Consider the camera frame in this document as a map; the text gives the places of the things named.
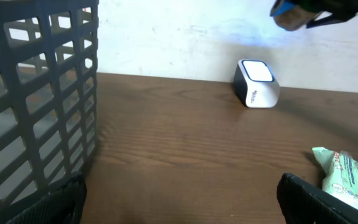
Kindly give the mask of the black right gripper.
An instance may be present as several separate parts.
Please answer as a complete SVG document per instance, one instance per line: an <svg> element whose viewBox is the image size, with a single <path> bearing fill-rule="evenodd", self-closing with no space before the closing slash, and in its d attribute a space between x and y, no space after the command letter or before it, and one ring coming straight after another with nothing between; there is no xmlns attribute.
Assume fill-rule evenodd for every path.
<svg viewBox="0 0 358 224"><path fill-rule="evenodd" d="M330 12L322 19L312 19L306 24L307 29L339 24L351 20L358 14L358 0L316 0L310 6L318 12Z"/></svg>

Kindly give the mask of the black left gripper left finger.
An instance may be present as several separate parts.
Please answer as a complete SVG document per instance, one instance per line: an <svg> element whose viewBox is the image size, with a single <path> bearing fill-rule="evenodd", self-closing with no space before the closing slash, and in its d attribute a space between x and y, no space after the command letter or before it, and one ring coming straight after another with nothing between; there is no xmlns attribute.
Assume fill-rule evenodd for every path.
<svg viewBox="0 0 358 224"><path fill-rule="evenodd" d="M84 175L74 172L0 210L0 223L79 224L86 196Z"/></svg>

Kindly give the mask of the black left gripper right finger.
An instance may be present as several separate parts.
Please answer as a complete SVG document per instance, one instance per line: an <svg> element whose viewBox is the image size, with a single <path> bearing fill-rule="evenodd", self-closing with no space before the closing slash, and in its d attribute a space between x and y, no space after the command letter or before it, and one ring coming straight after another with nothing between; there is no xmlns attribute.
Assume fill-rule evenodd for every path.
<svg viewBox="0 0 358 224"><path fill-rule="evenodd" d="M358 210L303 179L284 173L277 200L287 224L358 224Z"/></svg>

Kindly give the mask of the light blue wet wipes pack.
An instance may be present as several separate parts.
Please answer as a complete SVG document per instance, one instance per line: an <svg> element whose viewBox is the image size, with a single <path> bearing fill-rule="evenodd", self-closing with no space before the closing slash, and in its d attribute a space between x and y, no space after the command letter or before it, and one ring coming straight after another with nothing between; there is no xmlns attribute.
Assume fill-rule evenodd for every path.
<svg viewBox="0 0 358 224"><path fill-rule="evenodd" d="M312 148L326 177L322 190L358 210L358 162L346 151Z"/></svg>

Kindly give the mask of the green lid jar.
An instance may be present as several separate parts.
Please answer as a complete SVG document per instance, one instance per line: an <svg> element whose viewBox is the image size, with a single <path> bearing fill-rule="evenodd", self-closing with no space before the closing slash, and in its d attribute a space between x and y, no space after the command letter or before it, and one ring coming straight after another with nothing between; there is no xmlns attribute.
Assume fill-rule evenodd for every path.
<svg viewBox="0 0 358 224"><path fill-rule="evenodd" d="M295 31L321 14L312 0L276 0L270 17L286 31Z"/></svg>

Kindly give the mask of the grey plastic mesh basket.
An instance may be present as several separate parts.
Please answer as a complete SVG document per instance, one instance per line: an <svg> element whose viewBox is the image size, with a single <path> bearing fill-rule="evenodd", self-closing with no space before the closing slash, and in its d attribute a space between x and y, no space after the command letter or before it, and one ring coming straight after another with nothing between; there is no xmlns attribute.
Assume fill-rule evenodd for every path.
<svg viewBox="0 0 358 224"><path fill-rule="evenodd" d="M0 210L95 149L98 4L0 1Z"/></svg>

